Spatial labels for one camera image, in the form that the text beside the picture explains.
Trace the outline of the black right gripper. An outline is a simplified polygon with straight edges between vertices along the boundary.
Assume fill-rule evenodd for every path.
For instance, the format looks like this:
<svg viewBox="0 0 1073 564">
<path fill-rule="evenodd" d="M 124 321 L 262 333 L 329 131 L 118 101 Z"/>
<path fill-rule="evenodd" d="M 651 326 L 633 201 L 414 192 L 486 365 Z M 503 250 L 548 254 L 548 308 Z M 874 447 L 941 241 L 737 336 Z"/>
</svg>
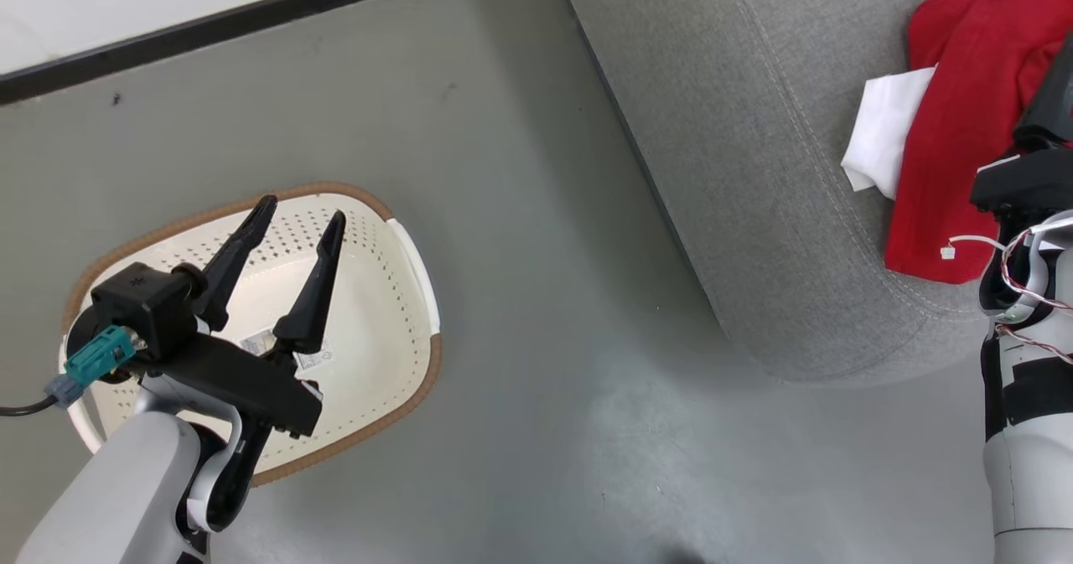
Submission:
<svg viewBox="0 0 1073 564">
<path fill-rule="evenodd" d="M 1041 149 L 978 169 L 970 202 L 993 216 L 1072 209 L 1072 151 Z"/>
</svg>

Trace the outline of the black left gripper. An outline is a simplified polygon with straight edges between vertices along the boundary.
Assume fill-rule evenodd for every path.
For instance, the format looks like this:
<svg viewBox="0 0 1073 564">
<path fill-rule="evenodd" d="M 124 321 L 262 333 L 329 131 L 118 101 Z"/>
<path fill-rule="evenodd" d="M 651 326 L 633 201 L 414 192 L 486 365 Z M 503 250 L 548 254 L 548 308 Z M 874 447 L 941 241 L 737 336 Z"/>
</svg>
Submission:
<svg viewBox="0 0 1073 564">
<path fill-rule="evenodd" d="M 205 266 L 206 290 L 194 301 L 194 312 L 210 331 L 220 332 L 227 325 L 231 294 L 246 259 L 271 225 L 277 205 L 275 194 L 260 198 Z M 298 299 L 271 328 L 277 353 L 314 354 L 322 348 L 344 243 L 346 214 L 336 211 L 319 239 L 314 266 Z M 138 370 L 143 388 L 173 411 L 191 411 L 223 422 L 237 414 L 291 437 L 314 434 L 322 414 L 322 395 L 286 366 L 206 333 L 193 333 L 161 360 L 141 357 Z"/>
</svg>

